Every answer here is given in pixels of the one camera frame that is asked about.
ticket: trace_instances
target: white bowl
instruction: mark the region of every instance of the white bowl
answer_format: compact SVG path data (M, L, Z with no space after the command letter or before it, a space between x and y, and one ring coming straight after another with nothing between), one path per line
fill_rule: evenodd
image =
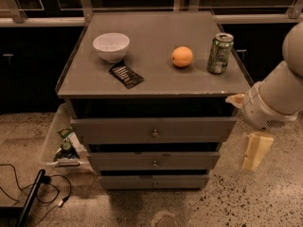
M93 46L104 60L117 63L126 56L130 39L125 34L107 33L96 37Z

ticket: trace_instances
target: floor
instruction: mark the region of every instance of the floor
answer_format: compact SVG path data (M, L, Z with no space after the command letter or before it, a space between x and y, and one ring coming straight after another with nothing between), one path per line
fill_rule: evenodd
M0 164L16 168L21 186L38 173L45 136L53 113L0 115ZM54 177L61 192L50 204L34 202L26 226L219 227L303 226L303 113L294 123L272 131L275 142L256 172L241 170L246 136L253 130L241 112L207 186L199 191L105 191L93 173L69 174L70 199L47 214L68 195L68 182ZM52 168L47 175L58 174ZM10 166L0 166L0 186L18 198L20 191ZM51 201L54 188L43 185L42 201ZM14 204L0 192L0 202ZM11 226L14 219L0 219Z

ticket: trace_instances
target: green can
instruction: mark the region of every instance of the green can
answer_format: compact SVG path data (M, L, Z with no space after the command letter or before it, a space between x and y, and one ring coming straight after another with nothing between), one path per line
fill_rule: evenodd
M207 70L214 74L223 73L228 64L228 58L234 45L234 36L228 33L219 33L212 41Z

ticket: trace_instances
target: orange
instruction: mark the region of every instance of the orange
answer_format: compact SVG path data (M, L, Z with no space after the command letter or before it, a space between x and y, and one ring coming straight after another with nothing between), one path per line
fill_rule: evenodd
M186 46L180 46L171 53L172 63L177 67L186 67L192 63L192 51Z

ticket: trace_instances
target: cabinet top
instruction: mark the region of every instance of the cabinet top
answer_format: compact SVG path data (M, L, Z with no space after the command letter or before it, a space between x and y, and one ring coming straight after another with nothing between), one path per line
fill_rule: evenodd
M120 32L130 38L125 63L144 81L127 89L109 73L113 66L93 47L100 34ZM95 13L78 51L62 81L62 98L226 96L249 89L234 56L226 71L212 75L207 61L212 40L220 30L209 12L104 12ZM190 66L180 69L171 62L178 46L193 52Z

